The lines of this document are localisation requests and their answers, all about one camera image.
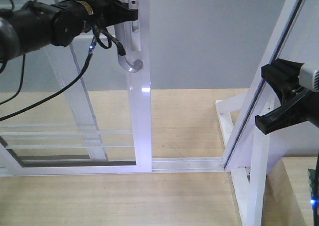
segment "white bracket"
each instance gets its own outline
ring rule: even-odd
[[[264,115],[274,109],[274,99],[270,99],[261,111]],[[243,226],[260,226],[270,135],[264,135],[257,127],[253,128],[250,181],[245,168],[231,169],[238,209]]]
[[[225,172],[221,157],[156,158],[153,173]]]
[[[234,128],[230,112],[241,109],[246,95],[247,93],[245,92],[228,98],[227,100],[216,100],[215,102],[218,122],[225,146]]]
[[[264,85],[260,77],[261,67],[270,63],[272,58],[275,56],[277,48],[283,39],[284,32],[286,32],[287,26],[289,26],[289,22],[294,15],[294,11],[298,7],[298,2],[299,0],[286,0],[284,3],[265,53],[260,61],[251,87],[247,93],[247,97],[238,116],[238,120],[234,125],[233,131],[225,147],[223,162],[227,172],[229,172],[232,168],[241,166],[239,164],[239,161],[241,161],[240,155],[243,147],[245,146],[247,137],[254,128],[254,116],[260,113],[261,107],[263,107],[266,103],[269,94],[273,92],[272,89],[267,89],[270,87],[266,87],[266,85],[264,89],[261,89],[261,86]]]

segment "wall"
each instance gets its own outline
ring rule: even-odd
[[[284,1],[151,0],[152,88],[248,88]]]

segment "white frame stand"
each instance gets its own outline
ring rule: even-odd
[[[255,126],[255,116],[264,115],[274,105],[273,90],[269,85],[263,84],[261,67],[269,64],[277,56],[284,34],[293,18],[299,0],[286,0],[275,25],[274,31],[268,42],[266,51],[257,69],[251,87],[243,100],[242,95],[216,102],[216,110],[223,134],[225,151],[223,163],[225,170],[231,172],[238,208],[243,226],[260,226],[263,208],[263,196],[267,174],[267,161],[269,150],[269,135],[264,135]],[[230,112],[241,111],[233,125]],[[248,181],[246,163],[243,156],[250,158],[250,181]]]

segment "robotic arm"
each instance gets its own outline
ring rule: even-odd
[[[0,60],[8,61],[20,55],[53,44],[69,45],[82,32],[93,31],[97,42],[105,49],[122,44],[108,33],[106,27],[138,19],[138,10],[118,0],[64,0],[47,5],[28,1],[18,11],[0,9]],[[102,33],[108,39],[104,45]]]

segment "glass pane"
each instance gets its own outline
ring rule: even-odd
[[[19,9],[27,0],[15,0]],[[55,0],[41,0],[52,4]],[[113,27],[109,32],[114,34]],[[77,67],[75,78],[82,69],[91,43],[92,34],[81,34],[65,48],[61,59],[72,59]],[[50,52],[40,49],[26,55],[25,76],[22,91],[12,101],[0,106],[0,117],[27,107],[61,89],[61,74]],[[11,60],[0,75],[0,102],[11,97],[20,81],[22,57]],[[131,112],[126,72],[118,64],[117,50],[96,46],[90,66],[79,83],[83,86],[83,104],[90,107],[92,124],[82,124],[78,110],[72,108],[72,97],[61,94],[54,99],[0,122],[1,142],[12,155],[25,165],[50,162],[94,162],[93,151],[99,152],[104,161],[135,160]]]

